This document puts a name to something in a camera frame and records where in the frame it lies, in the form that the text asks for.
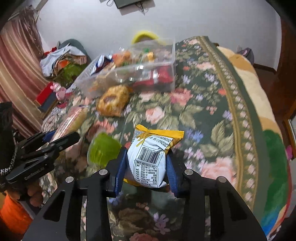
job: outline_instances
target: snack bag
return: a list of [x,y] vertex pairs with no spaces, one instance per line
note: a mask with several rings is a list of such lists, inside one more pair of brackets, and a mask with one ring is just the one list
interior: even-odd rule
[[165,157],[183,137],[183,131],[148,130],[137,125],[128,149],[127,182],[136,182],[149,188],[167,185],[163,181],[166,173]]
[[73,106],[68,111],[67,117],[59,125],[50,142],[55,141],[73,131],[77,131],[87,117],[89,107],[86,105]]
[[104,116],[121,116],[129,100],[129,89],[124,85],[110,87],[97,101],[96,109]]

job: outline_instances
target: green cup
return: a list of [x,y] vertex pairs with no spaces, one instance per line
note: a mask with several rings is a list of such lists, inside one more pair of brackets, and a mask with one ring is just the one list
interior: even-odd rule
[[117,140],[101,132],[91,141],[87,152],[87,162],[90,165],[96,164],[104,168],[110,160],[117,158],[120,148],[121,144]]

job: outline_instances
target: yellow snack bag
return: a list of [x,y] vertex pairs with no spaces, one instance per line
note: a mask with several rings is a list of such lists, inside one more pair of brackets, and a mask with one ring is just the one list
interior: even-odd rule
[[136,182],[149,188],[167,185],[163,181],[166,173],[165,157],[183,137],[183,131],[148,130],[137,125],[128,149],[129,167],[125,175],[127,182]]

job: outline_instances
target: orange sleeve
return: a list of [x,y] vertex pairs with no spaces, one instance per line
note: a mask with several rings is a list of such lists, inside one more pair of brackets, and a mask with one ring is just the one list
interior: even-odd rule
[[6,195],[0,211],[0,217],[11,232],[21,235],[25,234],[32,222],[32,219],[21,204],[13,201],[9,195]]

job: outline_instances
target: human hand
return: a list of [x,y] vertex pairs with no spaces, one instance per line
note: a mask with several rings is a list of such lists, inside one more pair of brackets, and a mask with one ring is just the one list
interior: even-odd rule
[[[30,203],[34,207],[41,206],[43,202],[43,196],[42,196],[42,188],[39,186],[39,181],[34,182],[27,186],[28,189],[28,195],[30,198]],[[13,199],[14,201],[17,201],[20,199],[21,194],[15,190],[7,190],[6,193]]]

